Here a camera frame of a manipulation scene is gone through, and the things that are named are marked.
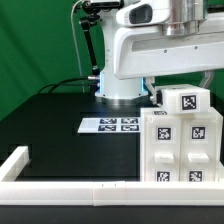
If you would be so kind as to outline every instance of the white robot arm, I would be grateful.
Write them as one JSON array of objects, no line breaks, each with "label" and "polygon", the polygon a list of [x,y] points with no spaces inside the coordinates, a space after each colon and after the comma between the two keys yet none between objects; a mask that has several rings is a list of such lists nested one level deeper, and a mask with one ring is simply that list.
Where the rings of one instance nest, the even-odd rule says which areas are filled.
[{"label": "white robot arm", "polygon": [[142,78],[224,68],[224,13],[207,14],[208,0],[90,0],[102,18],[105,67],[100,91],[105,99],[143,96]]}]

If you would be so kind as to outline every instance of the stacked white blocks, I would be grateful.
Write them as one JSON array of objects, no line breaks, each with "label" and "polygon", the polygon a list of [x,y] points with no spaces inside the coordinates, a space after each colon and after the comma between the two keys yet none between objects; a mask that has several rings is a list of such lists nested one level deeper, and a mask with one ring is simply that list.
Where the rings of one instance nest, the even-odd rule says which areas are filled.
[{"label": "stacked white blocks", "polygon": [[141,119],[141,181],[218,180],[222,116],[214,108],[180,114],[143,108]]}]

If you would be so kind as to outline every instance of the black cable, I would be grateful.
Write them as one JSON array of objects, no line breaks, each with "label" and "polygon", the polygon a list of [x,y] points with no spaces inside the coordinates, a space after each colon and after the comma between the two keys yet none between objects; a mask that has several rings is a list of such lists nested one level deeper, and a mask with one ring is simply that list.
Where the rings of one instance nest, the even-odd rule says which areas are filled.
[{"label": "black cable", "polygon": [[60,86],[60,84],[68,83],[68,82],[75,82],[75,81],[82,81],[82,80],[88,80],[88,77],[72,78],[72,79],[63,80],[57,84],[52,85],[52,88],[48,91],[48,93],[52,93],[56,88],[58,88]]},{"label": "black cable", "polygon": [[59,87],[59,86],[92,86],[92,85],[94,85],[95,86],[95,84],[67,84],[67,83],[55,83],[55,84],[49,84],[49,85],[46,85],[46,86],[44,86],[44,87],[42,87],[38,92],[37,92],[37,94],[40,94],[44,89],[46,89],[46,88],[48,88],[48,87],[51,87],[51,86],[57,86],[57,87]]}]

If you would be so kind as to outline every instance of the white plastic housing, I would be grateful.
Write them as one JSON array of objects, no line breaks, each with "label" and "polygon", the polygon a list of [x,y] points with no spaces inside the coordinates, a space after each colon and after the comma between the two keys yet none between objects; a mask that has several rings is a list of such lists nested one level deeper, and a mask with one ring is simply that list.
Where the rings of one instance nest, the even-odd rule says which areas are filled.
[{"label": "white plastic housing", "polygon": [[162,110],[168,114],[207,112],[210,108],[210,91],[192,85],[156,86],[162,92]]},{"label": "white plastic housing", "polygon": [[214,109],[182,115],[180,181],[217,181],[222,116]]},{"label": "white plastic housing", "polygon": [[[143,5],[149,5],[152,8],[152,20],[148,23],[131,23],[129,16],[130,12]],[[145,26],[163,23],[170,17],[170,0],[142,0],[123,9],[119,10],[116,15],[117,22],[122,26]]]},{"label": "white plastic housing", "polygon": [[209,14],[198,33],[185,37],[164,37],[160,25],[118,29],[114,74],[128,79],[224,68],[223,18],[224,13]]},{"label": "white plastic housing", "polygon": [[[185,182],[218,181],[223,118],[214,108],[176,115],[161,108],[143,108],[141,119],[142,181],[169,182],[175,175],[175,180]],[[161,125],[163,132],[158,131]]]},{"label": "white plastic housing", "polygon": [[181,120],[161,112],[141,110],[141,181],[179,180]]}]

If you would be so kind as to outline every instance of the green wall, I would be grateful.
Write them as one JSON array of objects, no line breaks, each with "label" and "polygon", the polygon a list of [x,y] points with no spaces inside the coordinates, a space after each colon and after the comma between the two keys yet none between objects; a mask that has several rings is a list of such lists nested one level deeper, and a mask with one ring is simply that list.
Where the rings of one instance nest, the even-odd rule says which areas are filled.
[{"label": "green wall", "polygon": [[[222,0],[211,0],[220,4]],[[72,37],[70,13],[72,0],[0,1],[0,119],[18,107],[41,87],[78,77],[77,57]],[[104,65],[102,31],[91,30],[100,68]],[[90,74],[90,62],[83,33],[77,25],[77,37],[84,75]],[[222,97],[224,74],[217,72],[212,91]],[[200,74],[158,78],[158,83],[200,82]],[[81,91],[61,87],[58,91]]]}]

